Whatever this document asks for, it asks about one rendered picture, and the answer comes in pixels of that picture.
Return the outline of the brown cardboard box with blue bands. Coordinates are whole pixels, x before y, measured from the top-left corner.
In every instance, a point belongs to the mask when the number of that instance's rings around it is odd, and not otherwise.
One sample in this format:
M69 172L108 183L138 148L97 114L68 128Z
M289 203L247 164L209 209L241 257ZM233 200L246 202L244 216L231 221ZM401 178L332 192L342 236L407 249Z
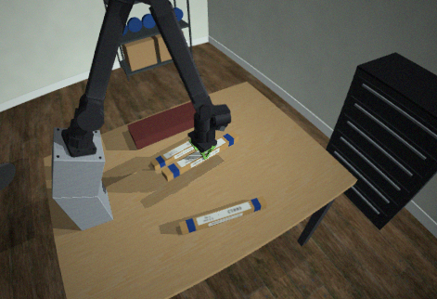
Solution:
M192 145L189 143L189 140L178 147L171 149L167 151L166 153L162 154L161 156L155 158L154 160L150 161L154 166L155 170L158 170L162 168L164 165L178 159L179 157L187 154L188 152L194 150Z

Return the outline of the long tan cardboard box with blue bands and white label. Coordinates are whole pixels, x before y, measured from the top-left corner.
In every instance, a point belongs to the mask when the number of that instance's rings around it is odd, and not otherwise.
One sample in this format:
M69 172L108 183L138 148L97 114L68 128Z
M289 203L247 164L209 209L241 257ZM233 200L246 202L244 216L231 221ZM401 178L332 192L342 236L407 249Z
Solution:
M182 234L187 234L199 229L207 228L225 221L247 215L263 208L266 208L266 201L264 197L245 201L243 203L233 205L222 210L201 215L186 221L179 222Z

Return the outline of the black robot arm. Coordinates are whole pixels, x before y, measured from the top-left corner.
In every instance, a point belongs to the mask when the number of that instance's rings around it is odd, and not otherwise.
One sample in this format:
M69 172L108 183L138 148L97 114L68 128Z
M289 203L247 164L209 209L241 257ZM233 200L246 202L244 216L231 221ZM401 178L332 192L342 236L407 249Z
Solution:
M85 93L80 98L79 108L75 108L74 120L71 119L67 134L66 129L61 131L61 136L72 158L96 154L93 131L98 130L105 123L104 100L109 78L135 1L150 5L148 9L196 110L195 129L204 132L211 128L208 131L208 142L210 142L215 139L215 130L224 132L231 123L230 109L226 104L212 104L172 3L169 0L109 0Z

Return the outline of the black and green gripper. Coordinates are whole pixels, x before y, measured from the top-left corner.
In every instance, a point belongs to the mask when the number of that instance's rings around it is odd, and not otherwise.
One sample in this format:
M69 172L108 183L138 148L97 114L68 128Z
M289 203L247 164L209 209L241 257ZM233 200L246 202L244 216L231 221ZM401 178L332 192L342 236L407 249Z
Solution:
M194 131L187 134L191 138L191 139L189 139L189 143L193 146L193 148L195 150L199 150L199 153L201 154L201 156L203 157L204 160L206 160L209 157L210 153L217 145L216 139L208 142L208 131L209 130L204 131L204 132L200 132L200 131L196 130L194 127ZM195 134L194 134L194 132L195 132ZM207 155L205 156L206 151L208 151L208 152L207 152Z

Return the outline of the brown rectangular box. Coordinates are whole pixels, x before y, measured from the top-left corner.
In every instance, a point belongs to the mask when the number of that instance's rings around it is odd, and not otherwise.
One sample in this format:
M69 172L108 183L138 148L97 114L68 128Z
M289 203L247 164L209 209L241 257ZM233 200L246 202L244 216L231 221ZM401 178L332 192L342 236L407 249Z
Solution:
M216 139L217 145L210 153L209 158L211 158L213 155L217 154L218 152L230 147L231 145L238 142L238 135L234 133L233 131ZM206 160L207 160L206 159ZM199 150L194 151L193 153L187 155L183 159L174 162L170 164L169 166L165 167L161 170L162 175L167 181L170 181L177 176L183 174L187 170L193 168L194 166L198 165L199 163L204 162L205 160L199 153Z

